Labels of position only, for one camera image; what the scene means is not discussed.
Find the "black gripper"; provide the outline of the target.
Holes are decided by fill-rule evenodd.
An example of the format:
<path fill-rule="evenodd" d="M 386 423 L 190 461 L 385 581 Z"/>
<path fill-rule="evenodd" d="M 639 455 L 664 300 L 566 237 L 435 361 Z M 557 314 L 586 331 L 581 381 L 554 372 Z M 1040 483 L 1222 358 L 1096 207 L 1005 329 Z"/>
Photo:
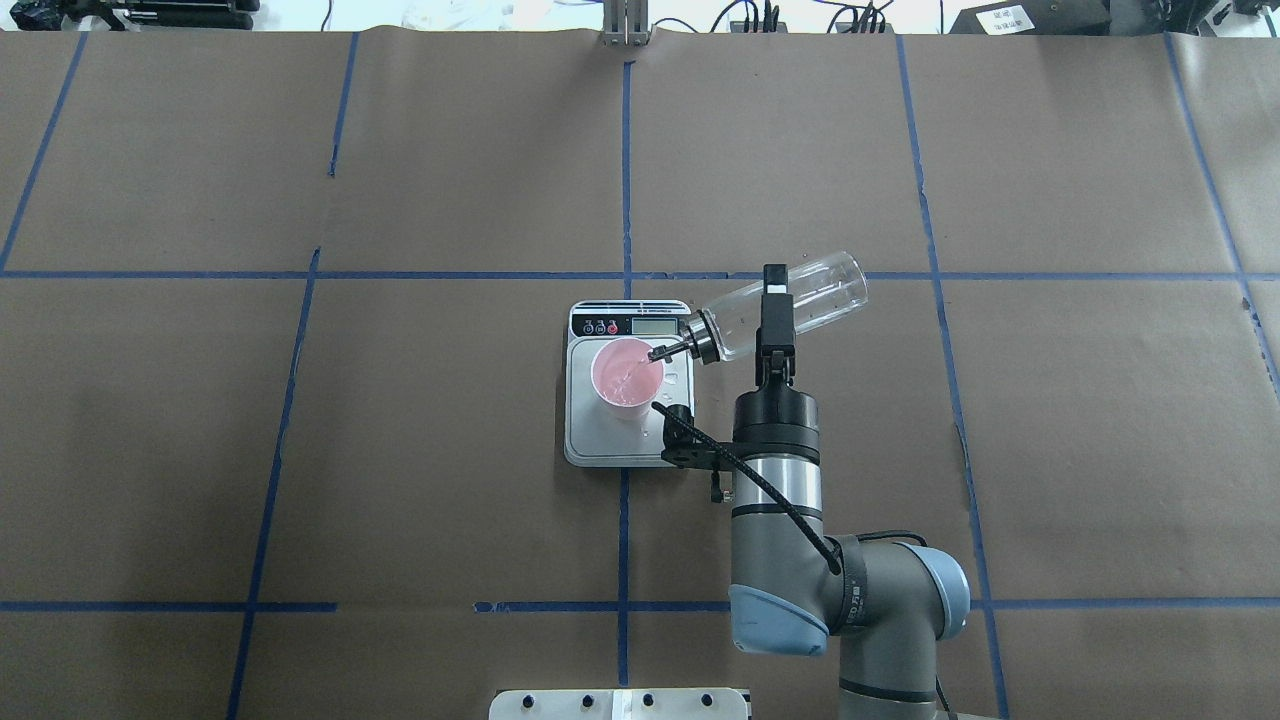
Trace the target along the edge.
<path fill-rule="evenodd" d="M 819 405 L 813 396 L 791 387 L 796 372 L 796 331 L 785 264 L 765 264 L 762 269 L 759 320 L 755 341 L 758 389 L 735 401 L 733 447 L 748 456 L 776 454 L 819 462 Z"/>

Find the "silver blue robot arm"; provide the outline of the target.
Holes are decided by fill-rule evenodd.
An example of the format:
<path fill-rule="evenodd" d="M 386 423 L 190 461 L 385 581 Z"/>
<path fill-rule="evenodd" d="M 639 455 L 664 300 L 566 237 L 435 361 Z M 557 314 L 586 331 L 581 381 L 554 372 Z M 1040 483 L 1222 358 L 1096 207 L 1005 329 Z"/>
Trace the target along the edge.
<path fill-rule="evenodd" d="M 951 719 L 938 647 L 966 625 L 966 574 L 929 546 L 826 534 L 817 401 L 795 387 L 796 336 L 867 296 L 844 252 L 768 265 L 760 284 L 732 297 L 744 316 L 721 327 L 755 333 L 755 387 L 733 409 L 732 641 L 745 653 L 813 657 L 837 639 L 841 719 Z"/>

